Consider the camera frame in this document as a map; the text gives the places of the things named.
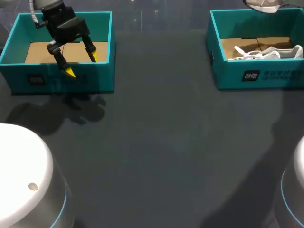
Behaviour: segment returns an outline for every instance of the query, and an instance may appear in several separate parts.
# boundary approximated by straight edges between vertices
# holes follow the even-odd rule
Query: dark gray table surface
[[[76,228],[257,228],[304,135],[303,91],[219,91],[205,31],[118,32],[115,92],[11,96],[0,121],[48,144]]]

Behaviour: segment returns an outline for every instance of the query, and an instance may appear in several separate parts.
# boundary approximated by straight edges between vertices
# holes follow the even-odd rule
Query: cardboard
[[[290,49],[294,47],[289,37],[262,37],[257,38],[257,41],[262,51],[271,46],[278,49]]]
[[[234,49],[234,46],[238,46],[245,52],[261,50],[257,42],[257,39],[242,39],[242,38],[221,39],[221,43],[224,49],[226,59],[242,56]]]
[[[49,42],[33,42],[30,44],[25,63],[55,63],[54,56],[49,54],[47,45]]]
[[[97,49],[97,61],[105,62],[108,55],[108,42],[93,42]],[[67,62],[91,62],[83,42],[66,43],[63,56]]]

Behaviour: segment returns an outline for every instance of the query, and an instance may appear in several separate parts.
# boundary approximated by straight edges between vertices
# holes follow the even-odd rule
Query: printed label
[[[243,82],[254,82],[257,81],[258,76],[260,75],[260,70],[247,70],[243,75]]]
[[[28,75],[28,81],[31,85],[44,86],[45,82],[42,75]]]

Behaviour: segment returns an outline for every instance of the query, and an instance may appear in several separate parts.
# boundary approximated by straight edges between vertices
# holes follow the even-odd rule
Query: teal storage bin
[[[50,42],[52,37],[47,28],[36,29],[31,14],[21,13],[0,57],[0,72],[12,93],[100,93],[114,90],[116,41],[112,12],[77,12],[76,15],[85,19],[92,41],[108,42],[107,61],[70,63],[76,78],[66,76],[56,63],[24,63],[31,42]],[[42,21],[41,13],[37,17]]]
[[[304,47],[303,10],[210,12],[206,43],[217,88],[304,88],[304,59],[227,61],[220,39],[258,37],[289,37],[293,45]]]

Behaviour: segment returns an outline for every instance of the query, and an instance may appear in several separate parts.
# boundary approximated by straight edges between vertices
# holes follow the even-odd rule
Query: white cable
[[[29,3],[29,10],[30,10],[30,13],[32,15],[32,19],[34,21],[35,24],[39,23],[37,17],[36,17],[36,14],[35,14],[35,11],[34,11],[34,3],[33,3],[33,0],[28,0],[28,3]]]

